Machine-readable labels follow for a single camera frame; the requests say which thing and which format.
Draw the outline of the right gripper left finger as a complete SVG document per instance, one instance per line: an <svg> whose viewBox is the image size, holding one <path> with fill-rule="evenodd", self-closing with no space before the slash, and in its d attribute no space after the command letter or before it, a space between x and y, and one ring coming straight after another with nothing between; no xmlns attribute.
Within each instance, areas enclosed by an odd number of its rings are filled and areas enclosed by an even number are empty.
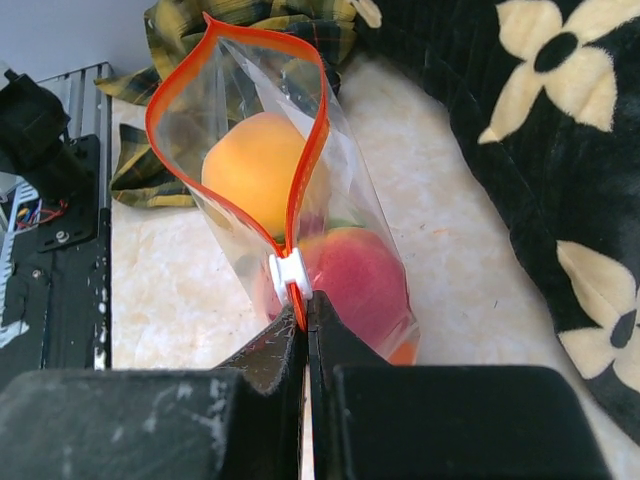
<svg viewBox="0 0 640 480"><path fill-rule="evenodd" d="M298 479L301 468L306 334L286 307L214 369L225 394L216 479Z"/></svg>

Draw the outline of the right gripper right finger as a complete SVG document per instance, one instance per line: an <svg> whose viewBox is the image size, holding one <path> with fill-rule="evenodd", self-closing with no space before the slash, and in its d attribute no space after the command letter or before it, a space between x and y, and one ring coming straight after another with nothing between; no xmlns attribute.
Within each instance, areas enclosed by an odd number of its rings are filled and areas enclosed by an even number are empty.
<svg viewBox="0 0 640 480"><path fill-rule="evenodd" d="M324 291L313 293L306 318L314 477L340 479L351 457L345 432L353 419L346 405L342 371L387 367L389 362L342 322Z"/></svg>

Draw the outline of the red apple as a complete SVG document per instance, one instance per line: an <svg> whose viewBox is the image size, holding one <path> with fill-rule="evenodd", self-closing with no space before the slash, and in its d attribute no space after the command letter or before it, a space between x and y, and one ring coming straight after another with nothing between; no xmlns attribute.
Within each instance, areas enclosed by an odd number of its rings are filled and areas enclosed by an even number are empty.
<svg viewBox="0 0 640 480"><path fill-rule="evenodd" d="M299 243L312 288L326 293L342 322L390 358L412 323L404 266L376 233L341 227Z"/></svg>

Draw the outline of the yellow-orange peach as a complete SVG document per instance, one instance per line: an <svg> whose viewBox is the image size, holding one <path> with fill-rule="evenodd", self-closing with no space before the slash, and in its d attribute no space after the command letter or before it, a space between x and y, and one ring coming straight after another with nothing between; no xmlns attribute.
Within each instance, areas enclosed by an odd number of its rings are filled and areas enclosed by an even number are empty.
<svg viewBox="0 0 640 480"><path fill-rule="evenodd" d="M284 233L289 191L305 143L287 117L255 114L236 124L209 150L201 183L279 237Z"/></svg>

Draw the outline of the clear zip top bag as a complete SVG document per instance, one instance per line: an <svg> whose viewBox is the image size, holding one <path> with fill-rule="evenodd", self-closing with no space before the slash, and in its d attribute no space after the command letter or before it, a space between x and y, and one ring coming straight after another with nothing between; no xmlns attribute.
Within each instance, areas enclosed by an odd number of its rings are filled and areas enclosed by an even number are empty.
<svg viewBox="0 0 640 480"><path fill-rule="evenodd" d="M207 17L154 93L149 143L188 188L257 315L316 292L394 365L420 340L408 280L319 50Z"/></svg>

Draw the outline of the orange tangerine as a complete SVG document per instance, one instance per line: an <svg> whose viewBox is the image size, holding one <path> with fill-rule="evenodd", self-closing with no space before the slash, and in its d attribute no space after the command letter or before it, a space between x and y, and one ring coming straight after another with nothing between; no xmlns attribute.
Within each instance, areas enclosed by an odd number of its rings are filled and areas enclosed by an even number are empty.
<svg viewBox="0 0 640 480"><path fill-rule="evenodd" d="M416 363L419 351L417 337L405 340L389 356L388 361L394 366L412 366Z"/></svg>

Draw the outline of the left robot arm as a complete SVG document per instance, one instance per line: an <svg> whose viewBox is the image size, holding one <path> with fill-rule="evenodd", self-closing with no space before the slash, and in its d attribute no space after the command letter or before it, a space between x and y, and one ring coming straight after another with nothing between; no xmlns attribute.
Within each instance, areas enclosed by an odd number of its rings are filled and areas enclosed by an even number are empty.
<svg viewBox="0 0 640 480"><path fill-rule="evenodd" d="M46 200L90 191L94 175L71 148L61 101L28 75L1 69L1 171L22 177Z"/></svg>

